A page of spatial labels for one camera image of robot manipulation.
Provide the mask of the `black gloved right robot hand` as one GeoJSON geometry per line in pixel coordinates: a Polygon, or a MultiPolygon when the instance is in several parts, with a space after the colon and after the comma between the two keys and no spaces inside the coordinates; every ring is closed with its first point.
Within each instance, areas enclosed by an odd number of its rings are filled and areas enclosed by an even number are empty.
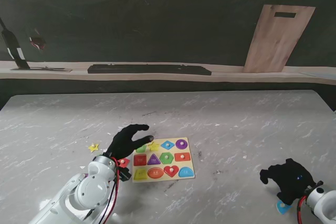
{"type": "Polygon", "coordinates": [[[308,187],[314,187],[316,182],[312,175],[292,158],[286,159],[284,164],[269,166],[260,171],[260,180],[266,185],[272,179],[280,188],[277,197],[286,205],[291,205],[300,199],[308,187]]]}

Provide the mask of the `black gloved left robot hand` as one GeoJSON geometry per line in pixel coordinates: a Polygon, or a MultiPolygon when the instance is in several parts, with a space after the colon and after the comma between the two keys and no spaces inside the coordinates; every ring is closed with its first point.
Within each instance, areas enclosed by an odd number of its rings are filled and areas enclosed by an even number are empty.
{"type": "Polygon", "coordinates": [[[114,157],[116,160],[128,157],[134,150],[154,140],[154,136],[152,135],[147,135],[136,141],[132,140],[138,131],[147,131],[148,129],[149,126],[146,124],[131,124],[124,127],[113,137],[112,143],[103,153],[103,156],[108,158],[114,157]]]}

